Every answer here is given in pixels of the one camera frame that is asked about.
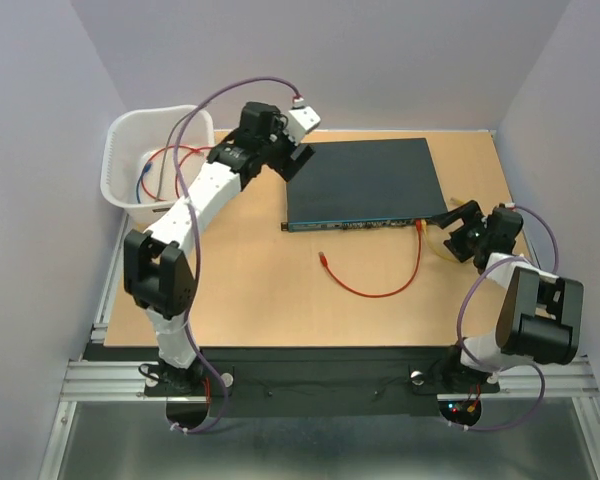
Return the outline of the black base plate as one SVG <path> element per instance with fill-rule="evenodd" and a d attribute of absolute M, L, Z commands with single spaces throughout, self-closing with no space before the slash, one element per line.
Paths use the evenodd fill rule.
<path fill-rule="evenodd" d="M 157 365 L 154 348 L 88 348 L 89 362 L 139 363 L 144 394 L 158 397 L 175 427 L 195 429 L 217 418 L 442 415 L 476 425 L 483 393 L 499 380 L 469 391 L 451 391 L 438 369 L 451 347 L 207 348 L 209 372 L 183 394 L 146 379 Z"/>

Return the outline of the aluminium frame rail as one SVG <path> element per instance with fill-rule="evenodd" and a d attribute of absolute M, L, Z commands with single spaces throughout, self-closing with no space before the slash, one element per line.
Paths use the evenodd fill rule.
<path fill-rule="evenodd" d="M 66 369 L 60 399 L 64 402 L 158 402 L 144 394 L 145 379 L 139 363 L 71 361 Z M 545 365 L 547 398 L 598 397 L 600 390 L 589 361 L 584 357 L 569 365 Z M 512 368 L 499 376 L 500 391 L 483 393 L 483 399 L 532 399 L 539 392 L 539 378 L 529 366 Z"/>

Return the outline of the red patch cable long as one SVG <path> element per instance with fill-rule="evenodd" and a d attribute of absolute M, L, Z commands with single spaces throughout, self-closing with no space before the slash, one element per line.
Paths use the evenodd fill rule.
<path fill-rule="evenodd" d="M 174 153 L 169 145 L 154 152 L 146 162 L 140 185 L 144 195 L 156 202 L 171 201 L 181 196 L 179 176 L 190 182 L 206 161 L 210 146 L 181 146 Z"/>

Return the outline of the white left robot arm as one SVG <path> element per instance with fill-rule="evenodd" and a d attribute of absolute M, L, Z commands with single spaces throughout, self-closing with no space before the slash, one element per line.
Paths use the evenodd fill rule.
<path fill-rule="evenodd" d="M 264 167 L 290 181 L 313 155 L 304 137 L 320 117 L 302 97 L 286 112 L 260 102 L 242 108 L 239 125 L 212 147 L 181 197 L 144 231 L 130 231 L 123 244 L 123 286 L 145 311 L 158 342 L 159 361 L 142 368 L 155 384 L 182 394 L 195 392 L 209 367 L 188 325 L 201 266 L 200 235 Z"/>

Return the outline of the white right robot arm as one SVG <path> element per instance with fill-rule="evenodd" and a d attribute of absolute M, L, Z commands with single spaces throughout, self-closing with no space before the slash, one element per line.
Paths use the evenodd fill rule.
<path fill-rule="evenodd" d="M 456 344 L 438 369 L 451 391 L 469 391 L 517 366 L 568 365 L 576 357 L 584 286 L 514 254 L 528 211 L 518 203 L 501 203 L 484 214 L 471 200 L 428 221 L 439 228 L 459 222 L 445 247 L 459 262 L 472 262 L 480 282 L 490 280 L 505 291 L 489 333 L 466 336 L 464 318 L 457 318 Z"/>

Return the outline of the dark blue network switch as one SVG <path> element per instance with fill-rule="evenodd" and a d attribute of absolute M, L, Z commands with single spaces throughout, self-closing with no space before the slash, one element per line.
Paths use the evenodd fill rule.
<path fill-rule="evenodd" d="M 403 227 L 447 211 L 424 138 L 317 143 L 286 205 L 289 233 Z"/>

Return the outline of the white plastic basket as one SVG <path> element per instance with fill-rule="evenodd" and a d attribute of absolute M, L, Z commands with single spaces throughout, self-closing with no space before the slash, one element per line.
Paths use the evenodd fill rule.
<path fill-rule="evenodd" d="M 159 219 L 182 190 L 175 185 L 171 129 L 192 105 L 129 111 L 107 131 L 100 190 L 139 225 Z"/>

